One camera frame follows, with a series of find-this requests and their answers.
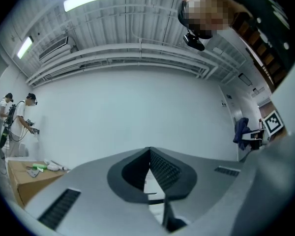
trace cardboard box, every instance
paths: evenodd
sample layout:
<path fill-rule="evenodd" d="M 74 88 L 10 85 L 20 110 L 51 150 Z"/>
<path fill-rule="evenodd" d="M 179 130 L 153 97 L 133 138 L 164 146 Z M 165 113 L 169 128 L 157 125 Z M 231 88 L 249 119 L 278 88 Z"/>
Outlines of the cardboard box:
<path fill-rule="evenodd" d="M 11 187 L 17 203 L 22 208 L 39 191 L 66 173 L 65 171 L 44 170 L 44 172 L 39 172 L 36 177 L 31 177 L 27 173 L 26 167 L 32 167 L 33 163 L 45 164 L 44 162 L 8 161 Z"/>

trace air conditioner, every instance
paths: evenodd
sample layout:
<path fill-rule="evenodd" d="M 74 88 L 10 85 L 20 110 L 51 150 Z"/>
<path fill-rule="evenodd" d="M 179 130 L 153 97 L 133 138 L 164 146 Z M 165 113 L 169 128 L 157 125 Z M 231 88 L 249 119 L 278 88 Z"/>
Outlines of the air conditioner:
<path fill-rule="evenodd" d="M 72 49 L 74 46 L 76 46 L 76 44 L 73 38 L 66 36 L 58 40 L 56 43 L 52 44 L 46 50 L 44 50 L 39 55 L 39 61 L 43 63 L 42 66 L 45 66 L 50 62 L 53 62 L 63 56 L 66 56 L 72 53 Z"/>

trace white t-shirt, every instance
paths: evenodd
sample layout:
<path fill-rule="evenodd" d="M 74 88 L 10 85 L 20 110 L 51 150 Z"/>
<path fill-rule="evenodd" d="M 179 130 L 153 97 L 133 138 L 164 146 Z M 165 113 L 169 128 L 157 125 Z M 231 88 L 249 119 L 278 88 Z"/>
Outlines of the white t-shirt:
<path fill-rule="evenodd" d="M 1 112 L 1 108 L 4 107 L 4 111 L 3 111 L 3 113 L 5 114 L 5 107 L 6 107 L 6 105 L 7 105 L 7 102 L 5 101 L 5 99 L 2 99 L 2 100 L 0 101 L 0 112 Z"/>
<path fill-rule="evenodd" d="M 18 137 L 21 136 L 23 125 L 21 124 L 17 116 L 24 117 L 24 111 L 25 111 L 25 101 L 21 101 L 20 103 L 18 103 L 18 105 L 16 106 L 16 110 L 14 111 L 13 123 L 11 126 L 11 132 Z"/>

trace green object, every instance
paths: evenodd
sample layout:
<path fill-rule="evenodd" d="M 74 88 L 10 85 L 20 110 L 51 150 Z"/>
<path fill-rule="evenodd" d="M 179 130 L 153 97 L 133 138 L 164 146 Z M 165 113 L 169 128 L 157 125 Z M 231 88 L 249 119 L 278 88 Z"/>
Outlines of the green object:
<path fill-rule="evenodd" d="M 33 168 L 46 169 L 47 165 L 43 165 L 43 164 L 39 164 L 39 163 L 33 163 Z"/>

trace ceiling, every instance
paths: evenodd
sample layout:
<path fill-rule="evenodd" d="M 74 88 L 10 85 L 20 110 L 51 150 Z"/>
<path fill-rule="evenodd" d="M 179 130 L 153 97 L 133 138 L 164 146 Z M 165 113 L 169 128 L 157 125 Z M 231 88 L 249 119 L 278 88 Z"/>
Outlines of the ceiling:
<path fill-rule="evenodd" d="M 69 12 L 63 1 L 20 0 L 0 28 L 0 43 L 34 86 L 86 68 L 134 63 L 227 83 L 251 65 L 250 57 L 220 34 L 204 41 L 203 52 L 189 48 L 183 41 L 186 29 L 177 19 L 180 0 L 98 0 Z M 28 36 L 33 44 L 19 59 L 16 53 Z M 64 36 L 75 41 L 75 61 L 68 56 L 42 71 L 39 55 Z M 216 53 L 215 47 L 226 55 Z"/>

